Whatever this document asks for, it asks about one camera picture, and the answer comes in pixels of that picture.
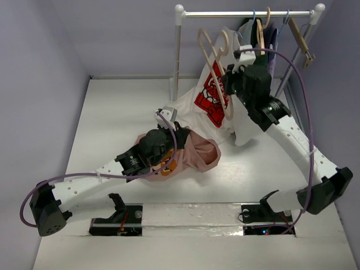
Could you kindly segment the pink t shirt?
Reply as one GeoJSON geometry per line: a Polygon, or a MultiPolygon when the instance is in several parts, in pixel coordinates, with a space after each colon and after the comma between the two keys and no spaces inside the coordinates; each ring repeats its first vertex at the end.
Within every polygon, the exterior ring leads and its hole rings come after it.
{"type": "Polygon", "coordinates": [[[176,152],[170,149],[160,163],[150,168],[151,172],[158,172],[145,179],[150,182],[164,182],[188,168],[205,173],[218,165],[220,157],[221,151],[214,140],[205,139],[191,130],[184,148],[178,148],[176,152]]]}

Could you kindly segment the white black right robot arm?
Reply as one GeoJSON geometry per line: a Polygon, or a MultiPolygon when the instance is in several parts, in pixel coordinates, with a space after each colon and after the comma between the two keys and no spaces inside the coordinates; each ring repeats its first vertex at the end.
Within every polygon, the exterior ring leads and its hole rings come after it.
{"type": "Polygon", "coordinates": [[[275,140],[307,181],[299,190],[275,190],[266,195],[259,206],[264,220],[273,220],[283,210],[304,209],[317,215],[343,195],[353,178],[352,171],[326,158],[299,128],[287,106],[271,96],[272,77],[266,67],[230,64],[221,80],[233,105],[246,113],[250,124],[247,131],[261,130],[275,140]]]}

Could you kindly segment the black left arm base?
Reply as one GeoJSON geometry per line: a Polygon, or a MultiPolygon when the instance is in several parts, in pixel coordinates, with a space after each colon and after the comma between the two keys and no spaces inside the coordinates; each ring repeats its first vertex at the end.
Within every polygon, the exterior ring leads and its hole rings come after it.
{"type": "Polygon", "coordinates": [[[125,204],[118,193],[108,195],[115,212],[108,218],[94,218],[89,227],[91,236],[142,236],[143,204],[125,204]]]}

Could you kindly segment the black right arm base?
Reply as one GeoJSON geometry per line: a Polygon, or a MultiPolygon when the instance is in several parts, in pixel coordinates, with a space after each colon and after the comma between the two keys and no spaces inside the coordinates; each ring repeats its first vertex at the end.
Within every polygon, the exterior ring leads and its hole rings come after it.
{"type": "Polygon", "coordinates": [[[237,219],[244,224],[244,235],[295,235],[292,217],[286,217],[284,211],[275,213],[267,202],[276,192],[278,190],[265,195],[257,204],[241,206],[237,219]]]}

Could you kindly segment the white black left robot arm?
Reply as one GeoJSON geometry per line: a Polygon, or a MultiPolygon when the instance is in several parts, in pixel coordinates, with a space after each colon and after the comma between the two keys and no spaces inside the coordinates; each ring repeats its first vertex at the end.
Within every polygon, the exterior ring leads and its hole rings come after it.
{"type": "Polygon", "coordinates": [[[86,219],[125,223],[129,210],[118,193],[108,193],[103,202],[91,200],[91,196],[135,179],[157,176],[175,159],[175,151],[184,149],[189,133],[179,125],[159,125],[95,172],[67,174],[38,183],[26,199],[35,221],[33,227],[45,237],[70,222],[86,219]]]}

